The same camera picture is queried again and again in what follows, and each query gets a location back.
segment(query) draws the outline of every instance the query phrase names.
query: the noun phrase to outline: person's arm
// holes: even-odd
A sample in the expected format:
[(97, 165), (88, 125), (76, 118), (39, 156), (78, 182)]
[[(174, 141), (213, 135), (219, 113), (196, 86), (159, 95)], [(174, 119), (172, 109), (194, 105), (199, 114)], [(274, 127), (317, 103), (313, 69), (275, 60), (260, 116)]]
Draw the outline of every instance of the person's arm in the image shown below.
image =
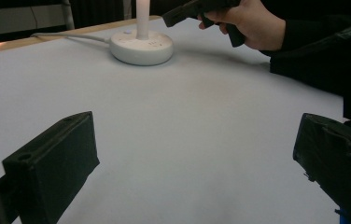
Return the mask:
[(221, 23), (219, 27), (224, 34), (227, 34), (225, 23), (234, 24), (246, 37), (245, 44), (252, 49), (281, 49), (286, 22), (269, 12), (260, 0), (243, 0), (238, 7), (208, 12), (205, 16)]
[(298, 49), (351, 26), (351, 16), (329, 15), (316, 21), (286, 20), (281, 50)]

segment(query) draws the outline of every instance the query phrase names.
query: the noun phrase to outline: finger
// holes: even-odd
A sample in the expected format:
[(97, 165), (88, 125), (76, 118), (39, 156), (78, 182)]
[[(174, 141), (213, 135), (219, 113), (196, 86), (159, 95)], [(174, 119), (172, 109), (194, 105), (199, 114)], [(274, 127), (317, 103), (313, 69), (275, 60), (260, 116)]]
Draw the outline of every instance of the finger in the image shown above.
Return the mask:
[(230, 7), (230, 8), (224, 8), (221, 10), (210, 11), (210, 12), (204, 13), (204, 15), (210, 21), (236, 24), (237, 18), (238, 18), (237, 10), (238, 10), (238, 7)]
[(219, 24), (219, 30), (220, 30), (224, 35), (227, 35), (227, 34), (228, 34), (228, 30), (226, 29), (226, 23), (220, 23), (220, 24)]
[(205, 29), (205, 26), (204, 26), (204, 23), (199, 23), (199, 29), (201, 29), (201, 30), (204, 30)]

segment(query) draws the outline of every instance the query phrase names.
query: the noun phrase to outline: white table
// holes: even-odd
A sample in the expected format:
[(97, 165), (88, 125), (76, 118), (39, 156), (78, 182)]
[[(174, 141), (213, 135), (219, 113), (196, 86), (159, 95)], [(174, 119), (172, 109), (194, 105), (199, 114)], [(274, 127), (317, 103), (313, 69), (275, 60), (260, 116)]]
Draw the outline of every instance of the white table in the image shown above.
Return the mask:
[(2, 159), (92, 111), (101, 164), (60, 223), (338, 223), (292, 151), (302, 113), (342, 120), (343, 99), (271, 74), (269, 58), (197, 26), (151, 21), (175, 43), (157, 66), (85, 39), (1, 51), (0, 176)]

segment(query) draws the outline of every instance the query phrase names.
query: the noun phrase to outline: dark clothing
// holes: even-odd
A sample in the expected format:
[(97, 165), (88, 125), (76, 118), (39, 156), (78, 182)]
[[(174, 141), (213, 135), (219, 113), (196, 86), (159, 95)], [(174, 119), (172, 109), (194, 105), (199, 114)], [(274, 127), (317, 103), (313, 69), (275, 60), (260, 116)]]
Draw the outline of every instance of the dark clothing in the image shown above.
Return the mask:
[(262, 0), (286, 21), (283, 48), (271, 56), (271, 72), (344, 98), (351, 119), (351, 0)]

